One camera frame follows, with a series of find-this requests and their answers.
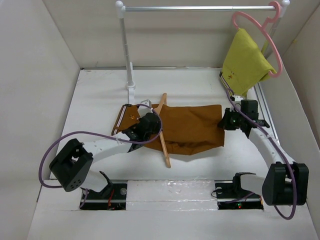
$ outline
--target wooden hanger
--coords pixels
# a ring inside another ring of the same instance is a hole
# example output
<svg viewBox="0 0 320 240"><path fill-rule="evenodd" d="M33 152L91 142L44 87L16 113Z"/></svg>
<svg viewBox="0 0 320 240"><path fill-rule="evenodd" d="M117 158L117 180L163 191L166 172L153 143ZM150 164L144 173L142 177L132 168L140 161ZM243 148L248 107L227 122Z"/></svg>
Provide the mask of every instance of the wooden hanger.
<svg viewBox="0 0 320 240"><path fill-rule="evenodd" d="M164 93L164 94L162 95L158 107L156 107L156 108L154 109L157 114L160 115L162 106L163 106L164 104L167 105L167 94L166 94L166 93ZM163 154L164 154L164 158L165 158L165 165L167 166L167 168L171 168L170 156L169 156L169 153L168 153L168 151L167 151L167 146L166 146L166 142L165 142L165 138L164 138L163 132L160 133L160 141L161 141L162 150L163 150Z"/></svg>

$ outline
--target white pipe connector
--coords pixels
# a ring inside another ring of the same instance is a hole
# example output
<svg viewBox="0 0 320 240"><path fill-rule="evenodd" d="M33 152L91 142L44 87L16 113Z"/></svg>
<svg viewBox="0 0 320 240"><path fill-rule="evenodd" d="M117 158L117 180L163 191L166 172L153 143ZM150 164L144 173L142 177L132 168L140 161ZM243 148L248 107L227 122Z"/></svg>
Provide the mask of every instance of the white pipe connector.
<svg viewBox="0 0 320 240"><path fill-rule="evenodd" d="M123 19L125 17L126 6L124 6L124 3L122 1L116 1L115 7L118 18Z"/></svg>
<svg viewBox="0 0 320 240"><path fill-rule="evenodd" d="M279 18L282 18L285 15L287 7L290 5L290 0L282 0L281 2L281 12Z"/></svg>

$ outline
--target brown cloth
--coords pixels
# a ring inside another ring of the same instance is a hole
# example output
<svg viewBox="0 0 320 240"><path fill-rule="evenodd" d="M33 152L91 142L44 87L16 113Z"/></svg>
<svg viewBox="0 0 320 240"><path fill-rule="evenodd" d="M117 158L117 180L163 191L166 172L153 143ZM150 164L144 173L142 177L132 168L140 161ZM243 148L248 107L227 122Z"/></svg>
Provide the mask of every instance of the brown cloth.
<svg viewBox="0 0 320 240"><path fill-rule="evenodd" d="M123 105L112 135L138 123L139 117L136 105ZM169 154L193 155L221 147L225 143L225 131L217 126L222 119L221 105L183 107L163 105L160 117ZM162 151L159 137L144 146Z"/></svg>

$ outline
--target green fabric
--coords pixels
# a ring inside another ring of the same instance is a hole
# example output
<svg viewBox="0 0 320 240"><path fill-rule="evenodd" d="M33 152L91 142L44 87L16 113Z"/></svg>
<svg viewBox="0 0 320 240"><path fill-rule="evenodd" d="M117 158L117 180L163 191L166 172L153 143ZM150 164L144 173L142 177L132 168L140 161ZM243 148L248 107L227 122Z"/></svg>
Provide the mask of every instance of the green fabric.
<svg viewBox="0 0 320 240"><path fill-rule="evenodd" d="M222 67L227 84L222 83L235 94L246 96L255 84L269 78L269 71L276 73L247 31L239 28Z"/></svg>

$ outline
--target pink hanger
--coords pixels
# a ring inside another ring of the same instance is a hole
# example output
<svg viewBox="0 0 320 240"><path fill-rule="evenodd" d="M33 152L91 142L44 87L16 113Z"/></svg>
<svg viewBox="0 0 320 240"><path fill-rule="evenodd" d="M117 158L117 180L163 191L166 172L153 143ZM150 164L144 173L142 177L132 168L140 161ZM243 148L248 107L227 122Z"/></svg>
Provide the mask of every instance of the pink hanger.
<svg viewBox="0 0 320 240"><path fill-rule="evenodd" d="M277 1L270 2L269 6L274 6L275 7L275 10L276 10L275 16L274 16L274 18L267 17L262 26L252 16L250 16L250 15L248 15L248 14L242 12L242 11L237 11L232 15L232 22L233 22L233 25L235 26L235 28L239 29L239 26L236 23L236 16L240 15L240 16L243 16L246 19L248 19L250 22L252 22L262 32L262 34L264 35L266 40L269 42L269 44L270 44L270 46L272 48L272 51L273 51L273 53L274 53L274 55L276 57L276 61L278 63L278 71L276 73L272 73L271 71L269 72L269 76L270 77L276 78L276 77L280 76L280 74L282 73L283 64L282 64L282 61L281 61L280 54L279 54L279 52L278 52L278 50L277 50L277 48L275 46L275 43L271 39L269 34L266 32L265 28L266 28L267 24L275 23L278 20L279 15L280 15L280 11L281 11L281 6Z"/></svg>

